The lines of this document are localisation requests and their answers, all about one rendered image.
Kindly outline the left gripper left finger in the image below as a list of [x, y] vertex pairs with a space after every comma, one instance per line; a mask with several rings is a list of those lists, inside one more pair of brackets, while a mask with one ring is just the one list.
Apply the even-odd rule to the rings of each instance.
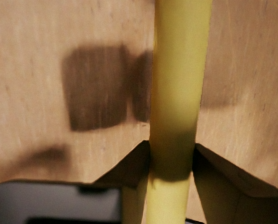
[[0, 183], [0, 224], [142, 224], [150, 143], [140, 142], [90, 182], [10, 179]]

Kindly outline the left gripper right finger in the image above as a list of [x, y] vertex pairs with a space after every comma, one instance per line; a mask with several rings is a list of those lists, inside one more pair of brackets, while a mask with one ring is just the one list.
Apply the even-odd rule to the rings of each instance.
[[195, 142], [192, 173], [207, 224], [278, 224], [278, 188]]

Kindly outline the long yellow rail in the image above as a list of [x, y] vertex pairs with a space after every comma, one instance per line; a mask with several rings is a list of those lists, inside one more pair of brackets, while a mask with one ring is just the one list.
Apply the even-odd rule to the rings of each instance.
[[213, 0], [155, 0], [146, 224], [186, 218]]

